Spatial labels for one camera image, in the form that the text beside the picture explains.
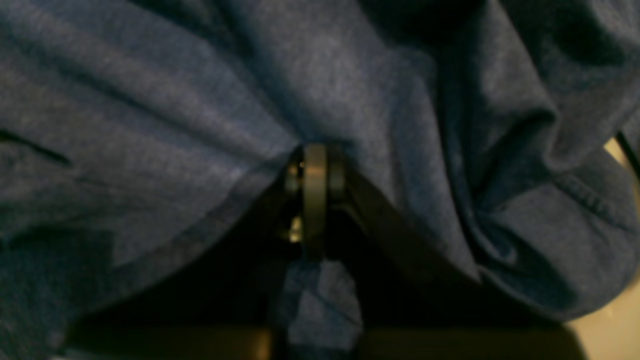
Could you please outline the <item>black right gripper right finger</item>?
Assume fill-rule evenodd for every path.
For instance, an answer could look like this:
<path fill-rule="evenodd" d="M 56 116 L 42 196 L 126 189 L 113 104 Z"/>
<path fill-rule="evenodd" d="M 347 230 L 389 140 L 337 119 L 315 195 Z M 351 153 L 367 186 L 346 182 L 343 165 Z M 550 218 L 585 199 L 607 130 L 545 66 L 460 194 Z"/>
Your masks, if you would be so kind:
<path fill-rule="evenodd" d="M 353 277 L 357 360 L 583 360 L 576 336 L 478 282 L 420 237 L 336 146 L 326 148 L 325 253 Z"/>

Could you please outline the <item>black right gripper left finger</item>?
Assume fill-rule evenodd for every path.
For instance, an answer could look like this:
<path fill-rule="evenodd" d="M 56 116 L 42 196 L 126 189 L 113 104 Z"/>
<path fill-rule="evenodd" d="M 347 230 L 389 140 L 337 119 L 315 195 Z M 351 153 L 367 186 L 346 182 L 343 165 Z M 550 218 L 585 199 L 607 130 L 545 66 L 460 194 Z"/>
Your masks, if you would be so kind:
<path fill-rule="evenodd" d="M 83 319 L 67 360 L 292 360 L 292 270 L 326 258 L 329 149 L 306 145 L 216 245 L 160 284 Z"/>

